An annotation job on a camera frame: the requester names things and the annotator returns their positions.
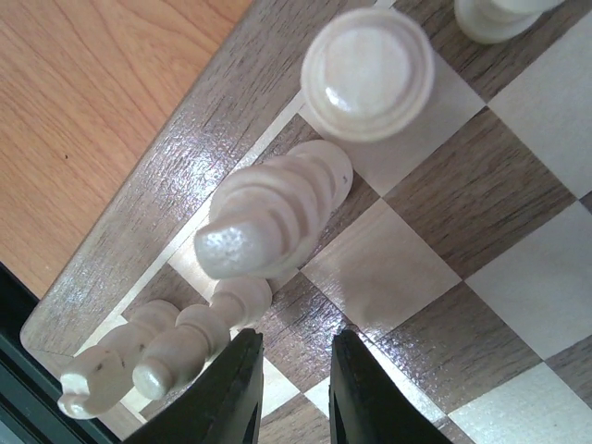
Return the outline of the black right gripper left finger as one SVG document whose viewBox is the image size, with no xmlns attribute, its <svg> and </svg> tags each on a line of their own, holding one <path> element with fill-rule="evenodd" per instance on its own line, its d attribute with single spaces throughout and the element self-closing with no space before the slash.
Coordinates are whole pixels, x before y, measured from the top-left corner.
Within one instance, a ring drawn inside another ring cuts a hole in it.
<svg viewBox="0 0 592 444">
<path fill-rule="evenodd" d="M 263 335 L 243 329 L 173 403 L 127 443 L 256 443 L 264 388 Z"/>
</svg>

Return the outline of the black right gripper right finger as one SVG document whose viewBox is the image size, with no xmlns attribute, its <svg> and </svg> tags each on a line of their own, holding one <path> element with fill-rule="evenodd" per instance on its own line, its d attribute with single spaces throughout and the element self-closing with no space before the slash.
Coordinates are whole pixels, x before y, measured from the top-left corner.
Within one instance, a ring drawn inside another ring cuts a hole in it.
<svg viewBox="0 0 592 444">
<path fill-rule="evenodd" d="M 329 423 L 333 443 L 448 443 L 399 391 L 358 335 L 332 341 Z"/>
</svg>

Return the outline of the white chess bishop piece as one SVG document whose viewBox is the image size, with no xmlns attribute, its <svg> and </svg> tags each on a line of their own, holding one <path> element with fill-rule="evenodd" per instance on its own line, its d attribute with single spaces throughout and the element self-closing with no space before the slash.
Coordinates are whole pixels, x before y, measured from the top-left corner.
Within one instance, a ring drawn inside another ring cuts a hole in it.
<svg viewBox="0 0 592 444">
<path fill-rule="evenodd" d="M 562 0 L 455 0 L 456 22 L 472 41 L 494 44 L 510 40 L 532 27 L 542 14 Z"/>
<path fill-rule="evenodd" d="M 229 344 L 230 330 L 256 324 L 271 302 L 272 290 L 263 278 L 218 281 L 209 304 L 183 309 L 174 327 L 149 344 L 132 373 L 135 388 L 159 400 L 187 386 Z"/>
</svg>

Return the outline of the white chess knight piece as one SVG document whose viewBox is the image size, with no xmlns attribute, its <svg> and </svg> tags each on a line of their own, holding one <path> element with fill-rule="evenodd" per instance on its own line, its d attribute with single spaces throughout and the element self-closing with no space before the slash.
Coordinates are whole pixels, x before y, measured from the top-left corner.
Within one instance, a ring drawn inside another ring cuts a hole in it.
<svg viewBox="0 0 592 444">
<path fill-rule="evenodd" d="M 149 301 L 75 357 L 60 376 L 59 409 L 73 419 L 88 420 L 116 406 L 132 389 L 133 369 L 147 346 L 172 328 L 178 315 L 170 302 Z"/>
</svg>

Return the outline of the white chess king piece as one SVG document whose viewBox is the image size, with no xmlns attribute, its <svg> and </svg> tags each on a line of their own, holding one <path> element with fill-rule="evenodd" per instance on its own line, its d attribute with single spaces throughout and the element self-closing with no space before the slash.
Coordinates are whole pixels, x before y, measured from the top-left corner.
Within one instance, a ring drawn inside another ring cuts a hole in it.
<svg viewBox="0 0 592 444">
<path fill-rule="evenodd" d="M 275 278 L 301 265 L 352 188 L 346 152 L 315 140 L 230 174 L 194 237 L 197 261 L 215 279 Z"/>
</svg>

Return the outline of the white chess queen piece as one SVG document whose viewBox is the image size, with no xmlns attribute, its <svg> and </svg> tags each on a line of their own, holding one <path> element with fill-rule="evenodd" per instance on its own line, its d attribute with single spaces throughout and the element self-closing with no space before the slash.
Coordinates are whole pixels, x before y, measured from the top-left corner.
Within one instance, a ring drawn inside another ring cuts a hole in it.
<svg viewBox="0 0 592 444">
<path fill-rule="evenodd" d="M 379 7 L 333 18 L 301 69 L 305 103 L 320 127 L 348 142 L 377 142 L 423 111 L 436 77 L 434 50 L 407 15 Z"/>
</svg>

